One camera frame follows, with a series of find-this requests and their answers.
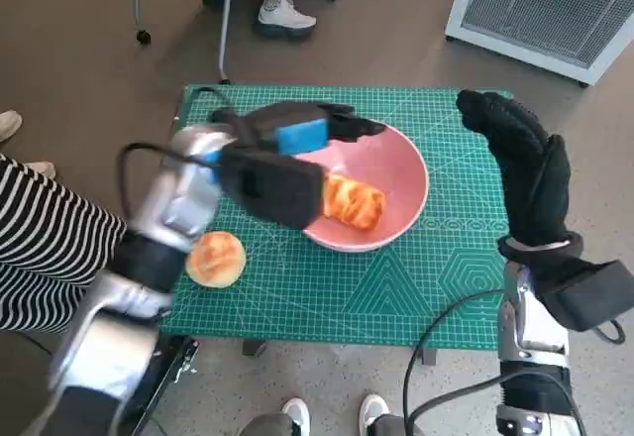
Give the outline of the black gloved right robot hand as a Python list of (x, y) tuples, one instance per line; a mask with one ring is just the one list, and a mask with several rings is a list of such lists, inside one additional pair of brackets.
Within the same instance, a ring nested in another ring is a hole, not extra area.
[(498, 93), (464, 89), (457, 107), (463, 125), (486, 138), (499, 166), (510, 237), (531, 248), (572, 241), (563, 137), (548, 134), (534, 113)]

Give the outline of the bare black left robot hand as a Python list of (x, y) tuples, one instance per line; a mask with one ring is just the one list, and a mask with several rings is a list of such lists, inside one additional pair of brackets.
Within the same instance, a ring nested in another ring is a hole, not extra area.
[(282, 101), (245, 115), (223, 107), (210, 113), (209, 121), (228, 125), (244, 148), (289, 156), (325, 149), (332, 141), (354, 143), (386, 129), (350, 105), (315, 101)]

